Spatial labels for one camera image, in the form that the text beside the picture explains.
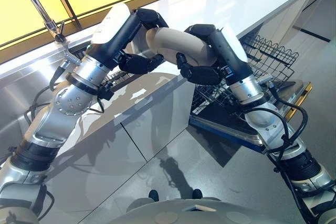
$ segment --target black cable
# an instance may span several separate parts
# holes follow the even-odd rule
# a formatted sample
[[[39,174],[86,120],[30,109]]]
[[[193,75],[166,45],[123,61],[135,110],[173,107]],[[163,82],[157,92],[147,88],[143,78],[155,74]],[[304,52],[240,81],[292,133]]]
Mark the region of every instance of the black cable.
[[[294,190],[293,184],[291,183],[288,175],[286,174],[286,172],[282,169],[282,167],[270,156],[270,154],[267,154],[267,157],[269,158],[269,160],[271,160],[271,162],[275,165],[275,167],[279,170],[282,178],[284,179],[286,185],[288,186],[290,192],[292,193],[292,196],[294,198],[295,204],[298,207],[303,219],[305,220],[306,223],[308,224],[313,224],[315,222],[312,221],[316,221],[317,218],[314,217],[313,215],[311,216],[307,216],[307,214],[303,211],[303,207],[302,204],[299,201],[298,196],[296,195],[296,192]]]
[[[44,93],[45,91],[47,91],[49,88],[50,88],[49,86],[44,87],[44,88],[41,89],[41,90],[36,94],[36,96],[34,97],[33,103],[32,103],[32,105],[31,105],[30,108],[29,108],[30,113],[31,113],[31,115],[30,115],[31,120],[34,120],[34,118],[35,118],[35,107],[34,107],[34,106],[37,104],[37,99],[39,98],[39,96],[40,96],[42,93]]]
[[[28,123],[28,125],[31,125],[32,123],[31,123],[31,121],[30,121],[30,119],[29,119],[29,117],[28,117],[28,112],[29,112],[29,111],[30,111],[29,109],[26,110],[25,113],[23,113],[23,116],[24,116],[26,122]]]
[[[47,106],[47,105],[49,105],[50,104],[50,102],[46,102],[46,103],[41,103],[41,104],[36,104],[36,105],[34,105],[34,108],[36,109],[36,108],[38,108],[38,107],[41,107],[41,106]],[[30,126],[32,123],[31,123],[31,121],[30,121],[30,119],[29,119],[29,117],[28,117],[28,112],[30,111],[31,112],[31,108],[32,108],[33,106],[31,106],[28,110],[26,110],[25,111],[25,113],[24,113],[24,118],[26,119],[26,121],[27,121],[27,123],[28,123],[28,125]]]
[[[95,110],[95,109],[91,109],[91,108],[89,108],[89,110],[95,111],[95,112],[97,112],[99,114],[104,114],[105,110],[104,110],[103,104],[101,103],[101,100],[99,98],[97,98],[97,102],[98,102],[98,104],[100,106],[101,111]]]
[[[46,193],[47,193],[47,195],[50,197],[50,199],[51,199],[51,203],[50,203],[49,207],[47,208],[47,210],[46,210],[40,217],[38,217],[38,220],[42,220],[42,219],[49,213],[49,211],[51,210],[52,206],[53,206],[54,203],[55,203],[55,198],[54,198],[54,196],[52,195],[52,193],[49,192],[49,191],[47,191]]]
[[[54,86],[55,86],[55,82],[57,81],[57,79],[64,73],[65,68],[62,68],[60,66],[57,67],[53,77],[51,78],[50,82],[49,82],[49,86],[48,88],[51,91],[54,91]]]
[[[305,129],[305,127],[307,126],[307,123],[308,123],[308,114],[307,114],[307,112],[305,111],[304,108],[302,108],[302,107],[300,107],[300,106],[297,106],[297,105],[295,105],[295,104],[289,103],[289,102],[287,102],[287,101],[281,99],[281,98],[279,97],[279,95],[278,95],[278,92],[277,92],[277,90],[276,90],[274,84],[271,84],[271,85],[269,86],[269,91],[272,93],[272,95],[274,96],[274,98],[275,98],[277,101],[283,103],[284,105],[287,105],[287,106],[289,106],[289,107],[292,107],[292,108],[297,109],[297,110],[300,111],[301,114],[302,114],[302,122],[301,122],[300,126],[298,127],[298,129],[294,132],[294,134],[293,134],[293,135],[290,137],[290,139],[289,139],[289,141],[293,143],[293,142],[295,141],[295,139],[298,138],[298,136],[302,133],[302,131],[303,131],[303,130]]]

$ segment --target silver robot arm segment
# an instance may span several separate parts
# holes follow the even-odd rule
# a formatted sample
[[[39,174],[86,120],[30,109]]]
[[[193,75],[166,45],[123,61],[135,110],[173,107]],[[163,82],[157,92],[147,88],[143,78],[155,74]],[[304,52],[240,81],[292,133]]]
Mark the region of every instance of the silver robot arm segment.
[[[92,101],[100,103],[100,99],[109,100],[113,95],[111,83],[102,84],[108,72],[119,65],[127,72],[145,74],[162,62],[161,55],[147,59],[123,51],[141,26],[150,29],[167,24],[153,10],[130,13],[125,4],[111,9],[80,65],[57,85],[50,105],[37,114],[20,146],[0,170],[0,206],[29,208],[38,216],[47,193],[43,182],[59,149]]]

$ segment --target floor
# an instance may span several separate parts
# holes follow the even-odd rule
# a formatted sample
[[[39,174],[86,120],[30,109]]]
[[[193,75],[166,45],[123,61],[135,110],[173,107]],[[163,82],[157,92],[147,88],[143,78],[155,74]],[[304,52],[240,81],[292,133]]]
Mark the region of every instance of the floor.
[[[303,107],[309,122],[301,137],[314,157],[336,175],[336,37],[327,43],[302,32],[286,45],[300,54],[293,78],[311,81],[313,90]],[[300,123],[296,114],[291,125]],[[107,224],[125,213],[151,189],[160,199],[190,198],[199,188],[204,196],[248,207],[289,223],[304,221],[292,196],[273,172],[269,160],[245,147],[192,126],[143,166],[80,224]]]

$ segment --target white countertop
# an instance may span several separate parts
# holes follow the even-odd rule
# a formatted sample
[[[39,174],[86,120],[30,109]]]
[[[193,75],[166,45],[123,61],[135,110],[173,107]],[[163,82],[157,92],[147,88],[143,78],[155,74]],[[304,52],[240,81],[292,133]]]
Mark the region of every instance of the white countertop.
[[[229,23],[238,38],[275,16],[295,0],[159,0],[144,6],[156,10],[167,24],[185,30],[194,24]]]

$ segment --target black joint cover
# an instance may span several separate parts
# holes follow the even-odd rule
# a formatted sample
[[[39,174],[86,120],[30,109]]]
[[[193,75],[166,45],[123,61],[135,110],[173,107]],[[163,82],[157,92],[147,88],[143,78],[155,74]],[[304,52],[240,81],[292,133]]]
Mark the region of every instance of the black joint cover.
[[[201,39],[202,41],[208,43],[209,36],[216,30],[214,25],[208,24],[196,24],[193,26],[188,27],[185,32],[191,35],[196,36],[197,38]]]
[[[113,83],[111,81],[107,81],[104,84],[102,84],[98,90],[98,98],[110,101],[110,99],[114,95],[114,93],[111,91],[112,86]]]
[[[181,52],[178,52],[176,54],[176,64],[177,64],[177,69],[181,69],[182,65],[187,63],[187,59],[185,58],[184,54]]]
[[[210,34],[209,44],[216,54],[218,54],[219,57],[222,57],[224,63],[232,71],[232,74],[226,77],[226,83],[228,85],[232,85],[253,74],[251,67],[248,63],[241,61],[238,58],[220,30],[217,29]]]
[[[162,63],[163,59],[164,57],[161,54],[157,54],[153,58],[151,58],[150,63],[148,65],[148,72],[151,72],[155,68],[157,68]]]
[[[288,177],[296,181],[312,178],[321,171],[321,166],[308,150],[296,157],[282,160],[281,165]]]
[[[188,81],[199,85],[218,85],[222,80],[219,72],[213,67],[192,67],[191,73]]]
[[[148,65],[150,61],[150,59],[139,55],[126,54],[120,60],[119,68],[127,73],[145,74],[148,73]]]
[[[135,14],[147,30],[155,27],[168,27],[161,15],[154,10],[139,8]]]
[[[59,148],[48,148],[23,140],[10,161],[16,167],[24,170],[35,172],[47,170],[54,161],[58,150]]]

